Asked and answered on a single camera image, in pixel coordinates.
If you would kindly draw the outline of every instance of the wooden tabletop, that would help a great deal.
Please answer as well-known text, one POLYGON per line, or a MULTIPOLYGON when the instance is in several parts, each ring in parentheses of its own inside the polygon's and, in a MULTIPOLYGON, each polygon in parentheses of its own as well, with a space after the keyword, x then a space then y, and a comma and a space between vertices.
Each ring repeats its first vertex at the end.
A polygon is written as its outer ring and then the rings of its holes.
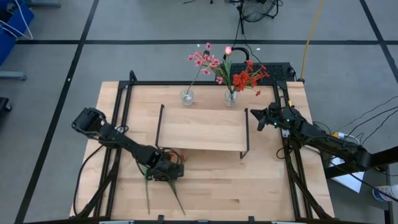
MULTIPOLYGON (((99 93, 97 108, 107 115, 108 122, 112 118, 117 87, 118 82, 104 82, 99 93)), ((166 108, 243 111, 264 109, 275 101, 271 86, 258 86, 256 89, 261 89, 261 95, 255 97, 253 91, 245 90, 238 93, 236 105, 228 108, 224 102, 225 86, 194 86, 195 100, 187 107, 180 101, 183 88, 185 86, 133 86, 126 135, 140 144, 154 146, 161 104, 166 108)), ((292 103, 311 122, 303 84, 288 83, 288 90, 292 103)), ((275 156, 282 147, 280 131, 272 126, 266 126, 262 132, 256 129, 257 120, 250 115, 250 151, 242 160, 237 152, 183 151, 185 175, 177 181, 177 193, 186 215, 165 182, 149 182, 148 214, 144 178, 131 154, 122 151, 111 218, 156 220, 158 215, 164 215, 165 220, 248 220, 248 216, 254 216, 256 221, 294 220, 285 161, 275 156)), ((98 146, 96 141, 89 140, 85 158, 98 146)), ((78 211, 98 188, 104 154, 105 150, 100 151, 86 164, 76 200, 78 211)), ((301 155, 309 191, 333 216, 320 156, 305 149, 301 155)), ((302 194, 298 188, 297 192, 304 217, 302 194)), ((108 192, 105 192, 101 214, 107 199, 108 192)))

